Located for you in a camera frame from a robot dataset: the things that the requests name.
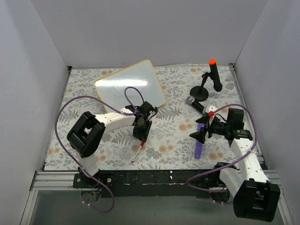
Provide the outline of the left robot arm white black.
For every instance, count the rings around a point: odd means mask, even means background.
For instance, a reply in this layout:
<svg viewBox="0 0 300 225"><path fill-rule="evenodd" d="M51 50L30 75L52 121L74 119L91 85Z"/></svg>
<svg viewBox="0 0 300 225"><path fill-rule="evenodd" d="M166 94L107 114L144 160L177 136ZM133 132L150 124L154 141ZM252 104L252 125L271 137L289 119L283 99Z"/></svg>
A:
<svg viewBox="0 0 300 225"><path fill-rule="evenodd" d="M145 101L137 107L135 115L133 112L131 105L122 108L120 113L94 115L85 112L67 134L67 140L76 150L79 168L84 173L83 181L88 187L96 187L100 181L95 152L103 135L121 127L132 126L133 137L142 144L146 143L152 125L151 118L158 112L158 108Z"/></svg>

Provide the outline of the red white marker pen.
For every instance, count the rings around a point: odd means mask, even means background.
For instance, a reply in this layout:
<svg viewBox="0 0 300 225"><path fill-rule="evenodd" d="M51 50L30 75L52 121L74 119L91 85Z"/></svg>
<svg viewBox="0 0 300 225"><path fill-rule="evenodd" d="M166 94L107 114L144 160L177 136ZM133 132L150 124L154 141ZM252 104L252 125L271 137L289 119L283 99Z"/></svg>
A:
<svg viewBox="0 0 300 225"><path fill-rule="evenodd" d="M138 150L137 150L135 156L132 158L131 163L134 163L134 162L135 162L135 160L136 160L136 158L137 158L137 156L138 156L140 150L141 150L142 147L144 146L145 142L146 142L145 139L142 139L142 142L141 142L141 144L140 144L140 146L139 146L139 148L138 148Z"/></svg>

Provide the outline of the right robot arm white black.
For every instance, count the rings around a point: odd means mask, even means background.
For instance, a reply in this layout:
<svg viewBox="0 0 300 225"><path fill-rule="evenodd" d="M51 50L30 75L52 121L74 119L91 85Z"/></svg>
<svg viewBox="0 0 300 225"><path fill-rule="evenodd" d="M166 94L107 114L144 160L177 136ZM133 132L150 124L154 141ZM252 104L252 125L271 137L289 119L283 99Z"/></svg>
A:
<svg viewBox="0 0 300 225"><path fill-rule="evenodd" d="M253 150L256 140L244 129L244 111L230 108L226 122L215 117L217 109L205 107L197 120L204 124L190 137L204 143L213 134L223 136L235 154L239 170L230 163L213 169L212 180L217 186L225 185L233 196L233 210L237 217L271 222L274 219L280 197L280 188L271 183L260 166Z"/></svg>

